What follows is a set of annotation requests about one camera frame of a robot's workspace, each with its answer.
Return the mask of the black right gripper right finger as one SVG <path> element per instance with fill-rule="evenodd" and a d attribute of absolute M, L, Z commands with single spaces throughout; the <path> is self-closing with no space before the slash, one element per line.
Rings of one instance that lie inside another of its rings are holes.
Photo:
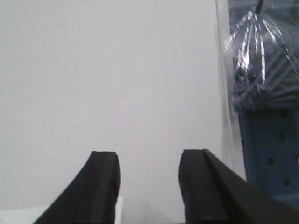
<path fill-rule="evenodd" d="M 179 185 L 187 224 L 297 224 L 298 210 L 249 184 L 207 149 L 184 150 Z"/>

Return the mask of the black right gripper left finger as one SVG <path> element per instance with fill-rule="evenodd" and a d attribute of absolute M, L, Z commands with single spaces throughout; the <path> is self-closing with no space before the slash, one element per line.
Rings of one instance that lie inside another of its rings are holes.
<path fill-rule="evenodd" d="M 121 183 L 116 152 L 93 151 L 36 224 L 113 224 Z"/>

